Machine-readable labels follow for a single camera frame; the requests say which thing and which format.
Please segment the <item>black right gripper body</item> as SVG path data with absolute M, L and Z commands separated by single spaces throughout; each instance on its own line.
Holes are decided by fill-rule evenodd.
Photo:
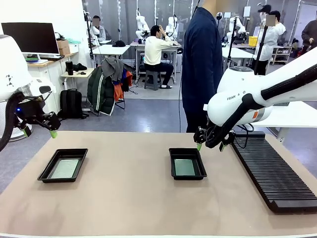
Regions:
M 223 139 L 230 131 L 227 126 L 210 126 L 206 131 L 206 139 Z

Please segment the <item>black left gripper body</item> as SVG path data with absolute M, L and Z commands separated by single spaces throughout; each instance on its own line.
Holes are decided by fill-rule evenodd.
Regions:
M 19 103 L 15 109 L 15 124 L 45 124 L 44 105 L 43 98 L 27 98 Z

